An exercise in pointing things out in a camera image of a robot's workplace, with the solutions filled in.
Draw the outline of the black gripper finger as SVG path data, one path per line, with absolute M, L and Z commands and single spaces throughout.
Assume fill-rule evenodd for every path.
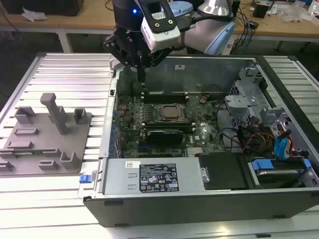
M 165 57 L 172 52 L 172 48 L 165 48 L 156 52 L 148 52 L 141 56 L 141 83 L 146 79 L 146 68 L 157 66 Z
M 108 36 L 104 43 L 104 48 L 110 52 L 117 60 L 126 66 L 131 66 L 137 71 L 138 81 L 142 82 L 142 67 L 136 45 L 131 36 L 120 39 L 116 36 Z

